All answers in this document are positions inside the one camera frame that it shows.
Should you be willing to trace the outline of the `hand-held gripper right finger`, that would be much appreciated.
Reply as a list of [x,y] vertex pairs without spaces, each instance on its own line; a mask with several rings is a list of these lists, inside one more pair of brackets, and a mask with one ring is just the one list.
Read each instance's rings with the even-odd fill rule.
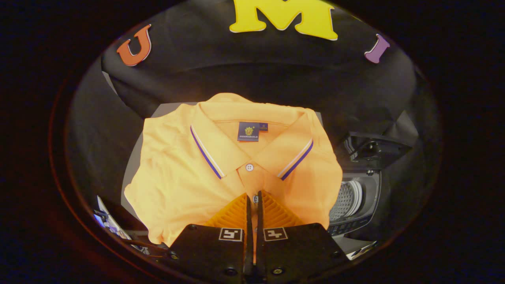
[[319,223],[268,228],[272,198],[258,194],[256,273],[264,282],[318,282],[350,262]]

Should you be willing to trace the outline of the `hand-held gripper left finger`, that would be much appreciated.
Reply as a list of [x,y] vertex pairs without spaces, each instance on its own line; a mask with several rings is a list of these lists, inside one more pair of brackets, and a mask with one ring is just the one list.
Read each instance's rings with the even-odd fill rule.
[[169,247],[168,266],[201,282],[245,282],[253,265],[251,200],[242,194],[204,225],[189,224]]

